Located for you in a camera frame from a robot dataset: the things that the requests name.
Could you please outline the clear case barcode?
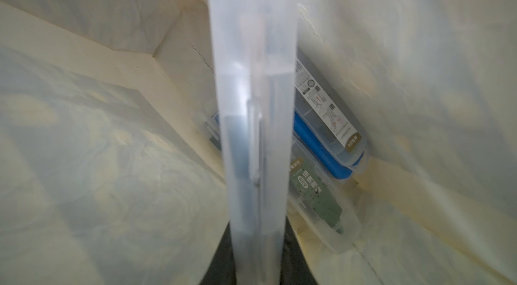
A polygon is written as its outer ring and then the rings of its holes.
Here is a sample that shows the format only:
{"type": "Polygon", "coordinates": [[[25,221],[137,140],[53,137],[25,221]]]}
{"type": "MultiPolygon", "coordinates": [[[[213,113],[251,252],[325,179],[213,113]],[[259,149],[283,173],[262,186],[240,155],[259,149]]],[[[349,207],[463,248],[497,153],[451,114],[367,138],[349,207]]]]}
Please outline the clear case barcode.
{"type": "Polygon", "coordinates": [[[301,50],[295,88],[295,112],[341,165],[353,165],[368,146],[366,130],[301,50]]]}
{"type": "Polygon", "coordinates": [[[295,0],[209,0],[239,284],[278,284],[294,127],[295,0]]]}

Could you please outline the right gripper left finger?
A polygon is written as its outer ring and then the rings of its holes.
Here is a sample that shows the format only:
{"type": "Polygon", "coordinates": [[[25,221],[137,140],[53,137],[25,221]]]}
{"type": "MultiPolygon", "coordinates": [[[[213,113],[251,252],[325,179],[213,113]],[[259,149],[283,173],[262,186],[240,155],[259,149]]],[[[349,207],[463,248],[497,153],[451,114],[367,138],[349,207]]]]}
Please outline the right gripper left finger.
{"type": "Polygon", "coordinates": [[[236,285],[236,269],[230,234],[227,225],[211,263],[199,282],[200,285],[236,285]]]}

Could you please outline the blue opaque case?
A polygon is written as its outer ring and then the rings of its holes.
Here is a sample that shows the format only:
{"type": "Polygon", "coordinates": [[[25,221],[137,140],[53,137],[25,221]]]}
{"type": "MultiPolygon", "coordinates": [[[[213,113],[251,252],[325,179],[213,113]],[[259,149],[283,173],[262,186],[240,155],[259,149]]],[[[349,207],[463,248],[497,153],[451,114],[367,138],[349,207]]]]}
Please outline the blue opaque case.
{"type": "Polygon", "coordinates": [[[324,168],[338,181],[345,181],[354,173],[363,173],[368,166],[370,159],[368,146],[353,165],[343,166],[326,150],[297,112],[294,113],[294,132],[324,168]]]}

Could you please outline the clear case blue compass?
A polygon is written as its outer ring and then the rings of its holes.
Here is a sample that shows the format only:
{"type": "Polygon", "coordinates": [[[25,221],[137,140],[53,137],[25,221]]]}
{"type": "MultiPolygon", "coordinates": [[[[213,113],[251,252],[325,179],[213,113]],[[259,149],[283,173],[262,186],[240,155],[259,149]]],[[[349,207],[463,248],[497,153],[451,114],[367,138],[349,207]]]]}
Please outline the clear case blue compass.
{"type": "Polygon", "coordinates": [[[202,112],[201,116],[203,118],[203,126],[208,133],[209,141],[217,150],[221,151],[222,144],[219,130],[219,112],[214,111],[212,114],[202,112]]]}

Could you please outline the clear case green compass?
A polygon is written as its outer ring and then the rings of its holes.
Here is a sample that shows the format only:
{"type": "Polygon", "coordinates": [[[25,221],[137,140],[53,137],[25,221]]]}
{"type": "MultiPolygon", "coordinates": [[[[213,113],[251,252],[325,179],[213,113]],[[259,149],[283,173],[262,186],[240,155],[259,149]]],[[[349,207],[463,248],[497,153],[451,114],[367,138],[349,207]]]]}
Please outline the clear case green compass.
{"type": "Polygon", "coordinates": [[[359,237],[362,224],[353,204],[296,136],[292,138],[288,197],[331,251],[344,253],[359,237]]]}

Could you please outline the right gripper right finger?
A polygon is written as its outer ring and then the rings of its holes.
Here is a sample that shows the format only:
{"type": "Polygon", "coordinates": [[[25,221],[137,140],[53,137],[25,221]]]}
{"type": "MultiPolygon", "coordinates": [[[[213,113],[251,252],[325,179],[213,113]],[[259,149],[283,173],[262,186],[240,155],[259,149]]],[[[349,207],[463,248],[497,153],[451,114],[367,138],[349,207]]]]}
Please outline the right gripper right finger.
{"type": "Polygon", "coordinates": [[[285,235],[281,258],[280,284],[282,285],[317,285],[306,262],[296,234],[288,220],[285,220],[285,235]]]}

